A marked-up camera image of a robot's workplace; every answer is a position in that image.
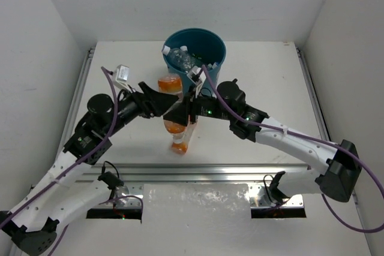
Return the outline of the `orange drink bottle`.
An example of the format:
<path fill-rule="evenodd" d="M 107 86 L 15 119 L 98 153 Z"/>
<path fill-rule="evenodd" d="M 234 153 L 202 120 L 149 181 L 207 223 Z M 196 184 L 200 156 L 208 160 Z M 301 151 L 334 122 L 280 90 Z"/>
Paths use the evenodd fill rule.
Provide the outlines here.
<path fill-rule="evenodd" d="M 185 155 L 187 153 L 187 150 L 188 150 L 188 147 L 190 144 L 190 140 L 192 138 L 192 135 L 193 135 L 193 132 L 194 132 L 196 126 L 197 126 L 197 122 L 193 123 L 193 124 L 190 123 L 188 125 L 188 127 L 186 128 L 186 130 L 184 131 L 182 138 L 179 140 L 176 140 L 172 143 L 172 145 L 170 147 L 171 151 L 173 151 L 174 153 L 177 153 L 179 155 Z"/>
<path fill-rule="evenodd" d="M 158 91 L 165 94 L 176 95 L 179 99 L 182 99 L 183 88 L 180 76 L 178 74 L 168 74 L 160 77 L 158 79 Z M 163 122 L 166 130 L 173 137 L 172 145 L 182 144 L 186 127 L 167 120 L 163 120 Z"/>

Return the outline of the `clear bottle white cap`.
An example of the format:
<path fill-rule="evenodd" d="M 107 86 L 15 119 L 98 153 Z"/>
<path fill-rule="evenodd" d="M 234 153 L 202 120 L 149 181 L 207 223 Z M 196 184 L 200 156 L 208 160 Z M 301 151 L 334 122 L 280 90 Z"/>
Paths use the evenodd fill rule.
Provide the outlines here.
<path fill-rule="evenodd" d="M 162 49 L 162 54 L 166 56 L 169 59 L 169 62 L 182 71 L 181 69 L 181 63 L 182 63 L 182 58 L 183 58 L 183 52 L 181 51 L 180 48 L 173 48 L 171 49 L 169 46 L 164 46 Z"/>

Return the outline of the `green plastic bottle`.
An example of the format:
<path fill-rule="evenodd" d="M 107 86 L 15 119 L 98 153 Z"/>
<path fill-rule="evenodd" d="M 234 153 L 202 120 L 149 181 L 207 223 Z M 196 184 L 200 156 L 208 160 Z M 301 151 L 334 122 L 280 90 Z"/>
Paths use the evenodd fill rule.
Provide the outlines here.
<path fill-rule="evenodd" d="M 202 57 L 199 56 L 199 55 L 196 55 L 195 53 L 192 54 L 192 57 L 198 59 L 198 60 L 202 60 Z"/>

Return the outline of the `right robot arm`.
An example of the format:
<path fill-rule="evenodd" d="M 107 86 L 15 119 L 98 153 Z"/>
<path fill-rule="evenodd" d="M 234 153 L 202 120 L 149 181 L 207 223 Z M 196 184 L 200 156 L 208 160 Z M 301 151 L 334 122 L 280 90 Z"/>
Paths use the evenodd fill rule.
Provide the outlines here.
<path fill-rule="evenodd" d="M 240 139 L 273 147 L 309 166 L 306 171 L 280 171 L 273 176 L 259 193 L 265 205 L 281 204 L 296 194 L 325 194 L 335 201 L 349 201 L 362 170 L 353 159 L 357 150 L 352 142 L 343 140 L 337 145 L 299 137 L 298 132 L 248 105 L 235 80 L 220 83 L 217 92 L 217 97 L 210 97 L 190 91 L 165 114 L 165 120 L 183 126 L 199 116 L 228 120 L 229 129 Z"/>

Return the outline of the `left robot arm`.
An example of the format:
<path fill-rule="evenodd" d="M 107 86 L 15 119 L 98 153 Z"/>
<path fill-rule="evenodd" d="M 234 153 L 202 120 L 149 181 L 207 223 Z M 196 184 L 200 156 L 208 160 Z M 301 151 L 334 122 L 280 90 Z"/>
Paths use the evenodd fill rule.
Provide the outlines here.
<path fill-rule="evenodd" d="M 91 169 L 111 147 L 109 138 L 136 117 L 160 117 L 176 103 L 176 95 L 139 84 L 139 92 L 96 94 L 88 100 L 84 117 L 49 171 L 10 211 L 1 212 L 1 230 L 28 255 L 41 255 L 55 242 L 58 232 L 94 206 L 112 201 L 124 192 L 124 182 L 103 171 L 84 191 L 64 199 L 76 180 Z"/>

